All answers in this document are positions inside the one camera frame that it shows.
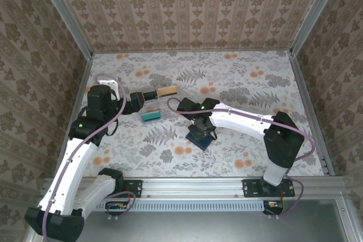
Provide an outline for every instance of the table surface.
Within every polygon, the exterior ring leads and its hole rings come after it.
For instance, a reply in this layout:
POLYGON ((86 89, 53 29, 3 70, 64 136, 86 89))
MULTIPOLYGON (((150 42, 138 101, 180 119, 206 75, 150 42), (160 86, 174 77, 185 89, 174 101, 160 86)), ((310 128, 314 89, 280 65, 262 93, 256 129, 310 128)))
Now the table surface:
MULTIPOLYGON (((310 133, 285 51, 95 54, 92 60, 83 107, 96 84, 94 76, 109 73, 122 80, 128 94, 177 85, 180 96, 195 102, 211 97, 253 113, 284 111, 310 133)), ((126 177, 261 176, 268 163, 264 143, 237 131, 218 128, 218 139, 201 151, 185 139, 190 123, 182 116, 143 124, 133 113, 119 121, 115 135, 103 138, 84 176, 96 176, 104 167, 119 169, 126 177)), ((305 141, 299 155, 309 150, 305 141)), ((323 175, 317 152, 296 162, 290 175, 323 175)))

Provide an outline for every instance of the patterned wallpaper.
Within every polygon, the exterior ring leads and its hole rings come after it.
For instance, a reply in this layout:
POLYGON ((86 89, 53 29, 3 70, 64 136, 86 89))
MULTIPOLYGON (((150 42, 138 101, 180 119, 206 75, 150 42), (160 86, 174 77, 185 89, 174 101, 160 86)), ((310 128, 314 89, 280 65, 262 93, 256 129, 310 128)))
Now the patterned wallpaper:
POLYGON ((329 0, 298 59, 335 171, 363 219, 363 0, 329 0))
POLYGON ((54 173, 84 65, 50 0, 0 0, 0 241, 54 173))
POLYGON ((96 52, 288 48, 313 0, 66 0, 96 52))

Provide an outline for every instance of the purple cable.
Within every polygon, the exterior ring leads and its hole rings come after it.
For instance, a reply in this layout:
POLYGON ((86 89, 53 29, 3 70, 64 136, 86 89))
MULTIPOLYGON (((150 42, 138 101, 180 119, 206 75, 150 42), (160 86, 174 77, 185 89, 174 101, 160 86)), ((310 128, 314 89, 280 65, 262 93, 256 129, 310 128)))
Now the purple cable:
MULTIPOLYGON (((298 133, 298 134, 300 134, 300 135, 302 135, 302 136, 304 136, 310 143, 311 143, 311 150, 309 151, 309 152, 307 152, 307 153, 305 153, 305 154, 303 154, 303 155, 301 155, 301 156, 299 156, 299 157, 297 157, 296 159, 295 159, 295 162, 296 161, 299 161, 299 160, 301 160, 301 159, 304 159, 304 158, 306 158, 306 157, 308 157, 308 156, 310 156, 311 154, 313 154, 314 153, 314 151, 315 151, 315 149, 316 149, 316 146, 315 146, 315 143, 314 143, 314 140, 313 140, 313 138, 310 136, 310 135, 308 135, 307 133, 305 133, 304 131, 301 131, 301 130, 299 130, 299 129, 296 129, 296 128, 294 128, 294 127, 291 127, 291 126, 288 126, 288 125, 285 125, 285 124, 281 124, 281 123, 278 123, 278 122, 275 122, 275 121, 271 121, 271 120, 267 120, 267 119, 260 119, 259 117, 256 117, 256 116, 252 116, 252 115, 250 115, 250 114, 247 114, 247 113, 241 113, 241 112, 238 112, 238 111, 234 111, 234 110, 228 110, 228 109, 210 109, 210 110, 200 110, 200 111, 189 111, 189 112, 183 112, 183 111, 177 111, 177 110, 175 110, 175 109, 173 109, 171 106, 170 106, 170 100, 176 100, 176 101, 178 101, 179 103, 180 103, 180 100, 179 99, 177 99, 176 97, 171 97, 171 98, 169 98, 168 100, 167 100, 167 102, 166 102, 166 104, 167 104, 167 106, 168 106, 168 108, 171 110, 171 111, 173 111, 173 112, 175 112, 175 113, 179 113, 179 114, 198 114, 198 113, 210 113, 210 112, 226 112, 226 113, 233 113, 233 114, 237 114, 237 115, 239 115, 239 116, 243 116, 243 117, 247 117, 247 118, 250 118, 250 119, 253 119, 253 120, 256 120, 256 121, 261 121, 261 122, 266 122, 266 123, 269 123, 269 124, 272 124, 272 125, 276 125, 276 126, 279 126, 279 127, 281 127, 281 128, 284 128, 284 129, 288 129, 288 130, 292 130, 292 131, 294 131, 294 132, 296 132, 296 133, 298 133)), ((271 213, 273 216, 275 216, 275 217, 278 217, 278 216, 283 216, 283 215, 286 215, 286 214, 288 214, 288 213, 290 213, 297 205, 298 205, 298 203, 300 202, 300 200, 301 200, 301 198, 302 198, 302 195, 303 195, 303 193, 304 193, 304 185, 302 184, 302 182, 300 182, 300 181, 298 181, 298 180, 296 180, 296 179, 294 179, 294 178, 291 178, 291 177, 289 177, 289 176, 287 176, 287 174, 289 173, 289 171, 290 170, 288 170, 287 172, 286 172, 286 177, 287 178, 289 178, 290 180, 292 180, 292 181, 294 181, 294 182, 297 182, 298 184, 300 184, 300 186, 301 186, 301 191, 300 191, 300 194, 299 194, 299 196, 298 196, 298 198, 297 198, 297 200, 295 201, 295 203, 294 203, 294 205, 288 210, 288 211, 286 211, 286 212, 284 212, 283 214, 280 214, 280 215, 274 215, 274 213, 273 212, 271 212, 270 210, 268 210, 268 209, 266 209, 269 213, 271 213)))
MULTIPOLYGON (((133 193, 133 192, 131 192, 131 191, 122 191, 122 192, 119 192, 119 193, 115 193, 115 194, 113 194, 113 195, 108 195, 106 198, 113 198, 113 197, 117 197, 117 196, 119 196, 119 195, 123 195, 123 194, 130 194, 130 195, 132 195, 132 203, 131 203, 131 205, 121 214, 121 215, 119 215, 118 217, 119 218, 121 218, 122 216, 124 216, 125 214, 127 214, 127 212, 128 211, 130 211, 130 209, 134 206, 134 204, 135 204, 135 201, 136 201, 136 195, 133 193)), ((108 206, 107 207, 107 210, 106 210, 106 214, 108 215, 108 216, 111 216, 110 214, 109 214, 109 209, 112 207, 112 206, 116 206, 116 205, 118 205, 117 203, 115 203, 115 204, 113 204, 113 205, 110 205, 110 206, 108 206)))
POLYGON ((52 199, 55 198, 56 194, 57 194, 57 191, 58 191, 58 188, 61 184, 61 181, 64 177, 64 174, 70 164, 70 162, 72 161, 72 158, 75 156, 75 154, 77 153, 77 151, 80 149, 80 147, 85 144, 86 142, 88 142, 93 136, 95 136, 96 134, 98 134, 100 131, 104 130, 105 128, 107 128, 111 123, 113 123, 114 121, 116 121, 118 119, 118 117, 122 114, 122 112, 124 111, 125 109, 125 106, 126 106, 126 92, 125 92, 125 89, 124 89, 124 86, 122 85, 122 83, 115 77, 111 76, 111 75, 108 75, 108 74, 105 74, 105 73, 100 73, 100 74, 97 74, 95 76, 95 79, 97 81, 97 78, 99 76, 105 76, 105 77, 108 77, 110 79, 113 79, 114 81, 117 82, 117 84, 119 85, 119 87, 121 88, 123 94, 124 94, 124 100, 123 100, 123 104, 121 106, 121 109, 119 110, 119 112, 114 116, 113 119, 111 119, 110 121, 108 121, 106 124, 104 124, 102 127, 100 127, 99 129, 95 130, 93 133, 91 133, 89 136, 87 136, 75 149, 74 151, 71 153, 71 155, 69 156, 69 160, 66 162, 66 164, 64 165, 63 169, 62 169, 62 172, 60 173, 59 175, 59 178, 56 182, 56 185, 54 186, 54 189, 53 189, 53 193, 50 197, 50 200, 48 202, 48 205, 47 205, 47 208, 45 209, 45 212, 44 212, 44 216, 43 216, 43 221, 42 221, 42 224, 41 224, 41 230, 42 230, 42 233, 43 233, 43 237, 44 237, 44 241, 45 242, 49 242, 48 240, 48 237, 47 237, 47 218, 48 218, 48 214, 49 214, 49 211, 50 211, 50 208, 52 207, 52 199))

